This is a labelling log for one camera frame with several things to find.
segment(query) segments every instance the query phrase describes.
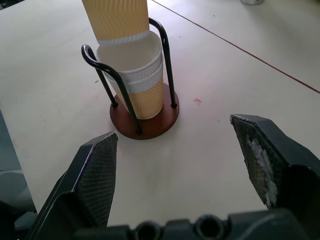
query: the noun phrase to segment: white cup rim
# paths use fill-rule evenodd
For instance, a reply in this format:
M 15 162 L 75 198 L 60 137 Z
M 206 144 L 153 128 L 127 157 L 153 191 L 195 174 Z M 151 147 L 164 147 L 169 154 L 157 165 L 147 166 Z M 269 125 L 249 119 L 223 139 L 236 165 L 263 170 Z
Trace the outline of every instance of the white cup rim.
M 157 48 L 157 52 L 156 52 L 156 55 L 155 57 L 152 58 L 151 61 L 149 61 L 147 64 L 141 66 L 141 67 L 138 67 L 138 68 L 135 68 L 135 69 L 131 69 L 131 70 L 118 70 L 117 69 L 117 66 L 114 67 L 112 66 L 112 64 L 110 63 L 107 63 L 105 60 L 102 60 L 102 58 L 100 57 L 100 54 L 103 52 L 103 51 L 113 51 L 115 48 L 119 48 L 122 46 L 126 46 L 127 48 L 134 48 L 135 45 L 139 45 L 140 44 L 140 47 L 141 47 L 141 44 L 143 43 L 143 41 L 148 41 L 148 38 L 150 38 L 150 41 L 154 41 L 156 43 L 155 46 L 153 45 L 150 45 L 149 47 L 153 47 L 153 48 Z M 96 55 L 97 55 L 97 58 L 98 58 L 98 61 L 103 63 L 103 64 L 106 64 L 108 66 L 110 66 L 111 68 L 113 68 L 114 70 L 116 70 L 119 74 L 122 74 L 122 75 L 128 75 L 128 74 L 133 74 L 133 73 L 138 73 L 138 72 L 141 72 L 143 70 L 145 70 L 146 68 L 148 68 L 149 66 L 151 66 L 152 64 L 154 64 L 156 62 L 156 60 L 161 56 L 162 54 L 162 42 L 159 38 L 159 36 L 154 33 L 153 31 L 150 31 L 150 34 L 144 38 L 141 38 L 139 40 L 136 40 L 136 41 L 133 41 L 133 42 L 127 42 L 127 43 L 124 43 L 124 44 L 119 44 L 119 45 L 100 45 L 96 51 Z
M 125 85 L 128 85 L 128 86 L 133 86 L 133 85 L 138 85 L 138 84 L 142 84 L 142 83 L 144 83 L 144 82 L 149 81 L 150 79 L 152 79 L 152 78 L 154 78 L 156 75 L 158 75 L 161 69 L 162 69 L 162 71 L 163 71 L 163 64 L 164 64 L 164 58 L 162 58 L 161 64 L 160 64 L 160 66 L 158 67 L 158 69 L 157 69 L 154 73 L 152 73 L 150 76 L 148 76 L 148 77 L 146 77 L 146 78 L 144 78 L 144 79 L 141 79 L 141 80 L 139 80 L 139 81 L 124 82 L 124 84 L 125 84 Z M 108 80 L 117 83 L 116 80 L 111 79 L 111 78 L 109 78 L 109 77 L 108 77 Z

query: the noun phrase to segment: yellow corrugated paper cup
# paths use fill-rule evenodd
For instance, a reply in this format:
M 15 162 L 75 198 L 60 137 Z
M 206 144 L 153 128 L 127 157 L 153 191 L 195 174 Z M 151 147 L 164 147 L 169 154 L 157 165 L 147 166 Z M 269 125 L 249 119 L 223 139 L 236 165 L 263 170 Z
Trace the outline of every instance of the yellow corrugated paper cup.
M 147 0 L 82 0 L 100 45 L 117 45 L 150 33 Z
M 130 97 L 134 112 L 138 119 L 151 119 L 160 113 L 164 104 L 164 66 L 161 54 L 161 64 L 159 68 L 149 77 L 136 81 L 125 82 L 124 85 Z M 109 78 L 109 82 L 121 102 L 127 108 L 124 98 L 115 80 Z

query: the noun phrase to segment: black metal wire frame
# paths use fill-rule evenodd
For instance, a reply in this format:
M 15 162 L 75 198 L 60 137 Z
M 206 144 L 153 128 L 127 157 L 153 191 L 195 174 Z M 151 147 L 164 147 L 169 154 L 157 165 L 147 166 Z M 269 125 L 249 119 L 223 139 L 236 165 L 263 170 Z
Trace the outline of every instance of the black metal wire frame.
M 157 20 L 154 20 L 153 18 L 149 17 L 149 24 L 155 26 L 156 29 L 158 29 L 158 31 L 160 33 L 163 54 L 164 54 L 164 60 L 165 60 L 165 66 L 166 66 L 166 74 L 168 76 L 168 83 L 169 83 L 169 89 L 170 89 L 171 107 L 173 109 L 175 109 L 178 105 L 177 105 L 176 97 L 175 97 L 175 85 L 174 85 L 174 77 L 172 74 L 168 36 L 167 36 L 165 28 Z
M 178 106 L 178 104 L 176 102 L 176 96 L 175 96 L 175 86 L 174 86 L 174 78 L 173 78 L 173 74 L 172 74 L 168 36 L 167 36 L 165 28 L 161 25 L 160 22 L 158 22 L 157 20 L 154 20 L 152 18 L 149 18 L 149 23 L 151 25 L 155 26 L 160 33 L 163 54 L 164 54 L 164 60 L 165 60 L 165 66 L 166 66 L 166 74 L 168 76 L 168 83 L 169 83 L 169 90 L 170 90 L 170 97 L 171 97 L 171 107 L 173 109 L 175 109 Z M 130 98 L 129 98 L 126 86 L 124 84 L 124 81 L 122 80 L 119 73 L 116 70 L 114 70 L 112 67 L 105 65 L 101 62 L 98 62 L 95 57 L 94 52 L 92 51 L 92 49 L 89 45 L 86 45 L 86 44 L 82 45 L 81 54 L 82 54 L 82 57 L 84 58 L 84 60 L 90 66 L 95 68 L 95 70 L 96 70 L 96 72 L 102 82 L 102 85 L 111 100 L 111 105 L 114 108 L 116 108 L 118 106 L 118 103 L 116 102 L 102 71 L 109 74 L 115 80 L 116 84 L 118 85 L 118 87 L 121 91 L 121 94 L 124 99 L 125 105 L 128 109 L 128 112 L 132 117 L 133 123 L 135 125 L 135 129 L 136 129 L 136 133 L 138 135 L 142 134 L 143 131 L 139 125 L 136 113 L 135 113 L 134 108 L 132 106 L 132 103 L 130 101 Z
M 98 73 L 99 78 L 104 86 L 104 89 L 111 100 L 111 105 L 114 108 L 116 108 L 118 106 L 118 103 L 116 102 L 102 71 L 109 74 L 116 81 L 116 84 L 119 86 L 119 89 L 121 91 L 121 94 L 124 99 L 125 105 L 128 109 L 128 112 L 131 115 L 131 118 L 132 118 L 133 123 L 135 125 L 136 133 L 138 135 L 142 134 L 142 129 L 138 123 L 138 119 L 137 119 L 136 113 L 134 111 L 134 108 L 132 106 L 132 103 L 130 101 L 126 86 L 125 86 L 124 81 L 122 80 L 121 76 L 119 75 L 119 73 L 116 70 L 114 70 L 112 67 L 105 65 L 101 62 L 98 62 L 95 55 L 94 55 L 94 52 L 92 51 L 92 49 L 89 45 L 86 45 L 86 44 L 82 45 L 81 54 L 82 54 L 82 57 L 84 58 L 84 60 L 90 66 L 95 68 L 95 70 Z

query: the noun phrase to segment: white paper cup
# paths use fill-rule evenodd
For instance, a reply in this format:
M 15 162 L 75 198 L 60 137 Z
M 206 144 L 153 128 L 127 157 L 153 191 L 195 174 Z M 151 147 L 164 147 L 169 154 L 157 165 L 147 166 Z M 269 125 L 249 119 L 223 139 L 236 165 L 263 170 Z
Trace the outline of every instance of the white paper cup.
M 124 83 L 138 119 L 151 119 L 160 113 L 163 107 L 164 65 L 163 58 L 161 59 L 159 68 L 152 75 L 136 82 Z M 109 77 L 108 80 L 122 104 L 127 108 L 116 81 Z
M 162 43 L 153 31 L 136 41 L 112 46 L 100 45 L 96 54 L 99 62 L 116 70 L 126 83 L 147 78 L 163 61 Z

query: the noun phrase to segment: white object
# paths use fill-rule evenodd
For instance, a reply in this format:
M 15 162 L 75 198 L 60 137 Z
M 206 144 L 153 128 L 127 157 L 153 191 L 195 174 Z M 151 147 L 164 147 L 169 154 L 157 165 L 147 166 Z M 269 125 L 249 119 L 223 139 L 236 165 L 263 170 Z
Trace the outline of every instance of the white object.
M 153 31 L 142 39 L 119 44 L 100 45 L 96 51 L 99 62 L 116 70 L 126 83 L 153 74 L 162 62 L 162 44 Z
M 119 45 L 119 44 L 125 44 L 125 43 L 129 43 L 129 42 L 133 42 L 139 39 L 143 39 L 146 36 L 148 36 L 150 34 L 150 30 L 146 30 L 142 33 L 138 33 L 135 35 L 131 35 L 131 36 L 126 36 L 126 37 L 122 37 L 122 38 L 116 38 L 116 39 L 110 39 L 110 40 L 98 40 L 98 43 L 100 46 L 102 45 Z
M 154 85 L 156 85 L 159 81 L 161 81 L 163 79 L 164 61 L 163 61 L 162 57 L 160 59 L 162 60 L 160 63 L 160 66 L 150 76 L 148 76 L 142 80 L 139 80 L 139 81 L 124 82 L 124 85 L 126 87 L 128 94 L 138 94 L 141 92 L 145 92 L 145 91 L 151 89 Z M 116 81 L 111 77 L 108 77 L 108 80 L 109 80 L 111 86 L 113 87 L 113 89 L 119 92 L 120 89 L 119 89 Z
M 265 0 L 240 0 L 243 4 L 247 5 L 259 5 L 262 4 Z

